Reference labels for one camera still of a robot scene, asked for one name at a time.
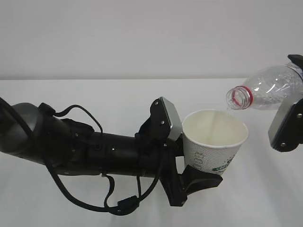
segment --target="plastic bottle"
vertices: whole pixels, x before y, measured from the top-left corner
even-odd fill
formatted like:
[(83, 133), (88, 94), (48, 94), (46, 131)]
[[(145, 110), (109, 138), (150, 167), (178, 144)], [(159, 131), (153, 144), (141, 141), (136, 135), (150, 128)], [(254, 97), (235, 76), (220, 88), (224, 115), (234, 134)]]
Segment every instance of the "plastic bottle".
[(283, 99), (303, 90), (303, 71), (292, 62), (267, 68), (227, 92), (228, 107), (244, 110), (278, 109)]

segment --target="bottle opening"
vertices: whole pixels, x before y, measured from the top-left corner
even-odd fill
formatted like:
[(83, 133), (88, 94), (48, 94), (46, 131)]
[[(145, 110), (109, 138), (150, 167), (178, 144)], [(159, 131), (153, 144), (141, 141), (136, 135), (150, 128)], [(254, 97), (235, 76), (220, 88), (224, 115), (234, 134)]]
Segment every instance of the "bottle opening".
[(244, 110), (252, 104), (252, 93), (245, 86), (235, 87), (226, 94), (227, 105), (232, 110)]

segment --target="black cable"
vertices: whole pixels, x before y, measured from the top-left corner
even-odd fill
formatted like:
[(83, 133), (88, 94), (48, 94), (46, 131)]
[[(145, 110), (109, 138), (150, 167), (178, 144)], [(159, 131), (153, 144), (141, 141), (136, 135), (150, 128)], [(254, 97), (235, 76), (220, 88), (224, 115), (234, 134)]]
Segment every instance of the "black cable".
[(143, 193), (143, 195), (139, 198), (140, 201), (144, 200), (152, 191), (153, 189), (155, 188), (155, 186), (157, 185), (157, 182), (159, 181), (160, 179), (160, 175), (161, 175), (161, 172), (162, 172), (162, 168), (163, 168), (163, 164), (164, 164), (164, 158), (163, 158), (163, 151), (161, 152), (161, 155), (160, 155), (160, 164), (159, 164), (159, 167), (158, 167), (158, 171), (155, 175), (155, 178), (153, 179), (150, 187), (146, 190), (146, 192)]
[(95, 119), (95, 117), (89, 111), (87, 111), (84, 107), (82, 107), (80, 105), (71, 105), (71, 106), (67, 107), (65, 110), (63, 110), (62, 112), (55, 113), (54, 116), (56, 116), (56, 117), (63, 117), (66, 114), (68, 114), (73, 108), (79, 108), (79, 109), (83, 110), (88, 116), (90, 116), (91, 119), (100, 128), (101, 135), (103, 134), (103, 129), (102, 129), (101, 124)]
[(38, 141), (36, 140), (36, 137), (30, 127), (27, 125), (27, 123), (23, 120), (23, 118), (16, 112), (16, 110), (11, 107), (4, 99), (0, 97), (0, 105), (16, 120), (16, 122), (20, 125), (20, 127), (24, 130), (26, 135), (32, 140), (33, 145), (35, 149), (37, 149), (41, 153), (42, 160), (44, 161), (44, 164), (52, 176), (53, 180), (55, 181), (56, 185), (58, 186), (59, 190), (62, 192), (62, 194), (73, 204), (85, 208), (87, 210), (96, 211), (96, 212), (109, 212), (110, 210), (116, 210), (118, 207), (112, 207), (112, 208), (104, 208), (104, 207), (97, 207), (93, 206), (87, 203), (84, 203), (75, 197), (73, 197), (64, 184), (62, 183), (61, 179), (57, 175), (53, 165), (51, 164), (50, 160), (48, 159), (46, 153), (43, 149), (41, 149)]
[[(17, 113), (17, 111), (11, 106), (9, 105), (4, 99), (2, 99), (0, 97), (0, 105), (16, 120), (16, 122), (20, 125), (20, 127), (23, 129), (23, 131), (26, 133), (26, 135), (32, 140), (34, 148), (40, 152), (42, 160), (48, 170), (48, 172), (50, 173), (51, 177), (53, 178), (55, 184), (57, 185), (57, 187), (59, 188), (59, 190), (61, 191), (61, 193), (65, 196), (65, 198), (67, 198), (70, 202), (72, 202), (73, 204), (87, 209), (87, 210), (91, 210), (91, 211), (96, 211), (96, 212), (109, 212), (115, 215), (127, 215), (132, 213), (133, 211), (135, 211), (138, 206), (139, 206), (139, 202), (142, 201), (143, 199), (145, 199), (154, 189), (154, 187), (156, 186), (159, 178), (160, 178), (160, 174), (162, 171), (162, 167), (163, 167), (163, 152), (161, 152), (161, 156), (160, 156), (160, 164), (159, 164), (159, 168), (158, 171), (156, 173), (156, 176), (153, 180), (153, 182), (151, 183), (150, 187), (146, 190), (146, 192), (141, 196), (141, 183), (140, 183), (140, 177), (137, 177), (137, 183), (138, 183), (138, 193), (139, 193), (139, 198), (136, 198), (135, 203), (132, 204), (131, 207), (127, 207), (126, 210), (120, 210), (119, 206), (115, 206), (115, 207), (109, 207), (107, 205), (107, 200), (109, 198), (109, 196), (113, 193), (114, 188), (115, 188), (115, 181), (113, 179), (113, 177), (106, 175), (106, 177), (109, 180), (109, 192), (105, 197), (104, 200), (104, 206), (105, 207), (97, 207), (97, 206), (93, 206), (87, 203), (84, 203), (78, 199), (76, 199), (75, 197), (73, 197), (68, 190), (66, 189), (66, 187), (64, 186), (64, 184), (62, 183), (61, 179), (59, 178), (58, 174), (56, 173), (52, 163), (50, 162), (49, 158), (47, 157), (47, 154), (45, 153), (45, 151), (41, 148), (39, 142), (37, 141), (34, 133), (32, 132), (32, 130), (30, 129), (30, 127), (28, 126), (28, 124), (24, 121), (24, 119)], [(98, 125), (98, 127), (100, 128), (101, 133), (103, 133), (103, 129), (101, 127), (101, 125), (99, 124), (99, 122), (92, 116), (92, 114), (90, 112), (88, 112), (85, 108), (83, 108), (82, 106), (79, 105), (71, 105), (68, 108), (66, 108), (64, 111), (59, 112), (59, 113), (55, 113), (54, 116), (57, 117), (61, 117), (61, 116), (65, 116), (71, 109), (73, 108), (80, 108), (81, 110), (83, 110), (85, 113), (87, 113), (92, 119), (93, 121)]]
[(137, 175), (137, 185), (138, 185), (138, 198), (140, 198), (142, 196), (142, 190), (141, 190), (141, 182), (139, 175)]

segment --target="paper cup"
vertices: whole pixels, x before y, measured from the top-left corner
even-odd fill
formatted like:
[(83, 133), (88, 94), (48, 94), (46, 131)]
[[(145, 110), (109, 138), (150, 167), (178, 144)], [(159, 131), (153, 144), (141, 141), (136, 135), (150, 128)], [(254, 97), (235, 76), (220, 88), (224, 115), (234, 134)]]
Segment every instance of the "paper cup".
[(246, 125), (217, 110), (200, 110), (182, 123), (185, 166), (222, 175), (248, 137)]

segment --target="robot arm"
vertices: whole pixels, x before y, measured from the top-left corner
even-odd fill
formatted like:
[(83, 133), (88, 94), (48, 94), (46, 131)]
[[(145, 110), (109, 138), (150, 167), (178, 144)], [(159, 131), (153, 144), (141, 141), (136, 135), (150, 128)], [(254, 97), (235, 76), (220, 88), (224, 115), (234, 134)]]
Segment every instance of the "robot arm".
[[(99, 126), (95, 132), (87, 124), (59, 119), (71, 109), (85, 111)], [(10, 106), (0, 98), (0, 150), (45, 165), (55, 183), (72, 203), (97, 212), (126, 215), (133, 212), (160, 180), (171, 206), (183, 206), (187, 196), (202, 189), (216, 187), (219, 175), (204, 173), (186, 166), (177, 173), (176, 157), (183, 156), (182, 125), (174, 105), (167, 99), (156, 99), (150, 117), (134, 137), (103, 133), (98, 121), (83, 107), (73, 105), (57, 113), (42, 103)], [(96, 207), (74, 198), (58, 175), (100, 175), (107, 177), (110, 189), (104, 207)], [(109, 174), (154, 178), (149, 189), (139, 196), (119, 201), (108, 207), (107, 199), (114, 190)]]

